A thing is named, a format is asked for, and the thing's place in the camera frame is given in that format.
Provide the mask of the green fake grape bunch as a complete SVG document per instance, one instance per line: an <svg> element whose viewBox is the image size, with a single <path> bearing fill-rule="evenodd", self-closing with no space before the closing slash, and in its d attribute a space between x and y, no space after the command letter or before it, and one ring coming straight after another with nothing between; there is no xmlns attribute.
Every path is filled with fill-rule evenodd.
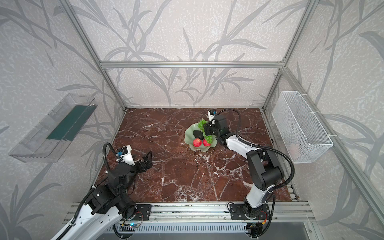
<svg viewBox="0 0 384 240"><path fill-rule="evenodd" d="M213 142L213 133L209 130L209 127L210 127L210 124L208 121L206 120L200 120L198 122L198 127L200 129L200 131L203 133L203 137L204 137L204 140L208 143L208 144L212 144Z"/></svg>

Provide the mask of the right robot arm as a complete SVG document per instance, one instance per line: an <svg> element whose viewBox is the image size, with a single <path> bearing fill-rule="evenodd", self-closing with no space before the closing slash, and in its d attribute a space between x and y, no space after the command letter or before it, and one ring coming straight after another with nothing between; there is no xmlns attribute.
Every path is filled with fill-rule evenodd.
<svg viewBox="0 0 384 240"><path fill-rule="evenodd" d="M206 134L214 135L226 149L236 152L248 162L252 187L244 199L243 214L250 220L256 219L266 204L275 198L273 187L284 178L284 171L277 154L263 147L246 143L231 132L224 116L215 110L208 111L209 122L204 124Z"/></svg>

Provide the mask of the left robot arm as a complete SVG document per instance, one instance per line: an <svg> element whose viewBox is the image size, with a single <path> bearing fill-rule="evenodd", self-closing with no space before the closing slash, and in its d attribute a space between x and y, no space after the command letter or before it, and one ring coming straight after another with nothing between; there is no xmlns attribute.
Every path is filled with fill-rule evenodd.
<svg viewBox="0 0 384 240"><path fill-rule="evenodd" d="M118 164L108 173L108 183L92 188L79 204L72 219L54 236L53 240L96 240L121 220L126 223L147 221L151 206L136 205L128 188L139 173L153 166L150 151L134 166Z"/></svg>

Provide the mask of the dark fake avocado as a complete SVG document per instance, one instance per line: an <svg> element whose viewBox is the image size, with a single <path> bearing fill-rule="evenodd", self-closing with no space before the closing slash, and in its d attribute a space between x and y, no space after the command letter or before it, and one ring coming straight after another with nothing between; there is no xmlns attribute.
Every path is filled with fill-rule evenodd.
<svg viewBox="0 0 384 240"><path fill-rule="evenodd" d="M193 130L193 136L201 140L205 138L203 132L201 132L200 130Z"/></svg>

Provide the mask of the red fake apple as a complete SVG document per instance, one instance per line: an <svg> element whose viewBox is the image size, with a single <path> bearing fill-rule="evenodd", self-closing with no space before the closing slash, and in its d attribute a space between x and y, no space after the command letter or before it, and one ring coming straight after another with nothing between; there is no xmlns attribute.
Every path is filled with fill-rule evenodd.
<svg viewBox="0 0 384 240"><path fill-rule="evenodd" d="M211 146L211 144L207 141L207 140L203 140L203 145L205 146L205 147L209 147L209 146Z"/></svg>
<svg viewBox="0 0 384 240"><path fill-rule="evenodd" d="M199 138L196 138L193 140L193 146L196 148L199 148L202 145L202 140Z"/></svg>

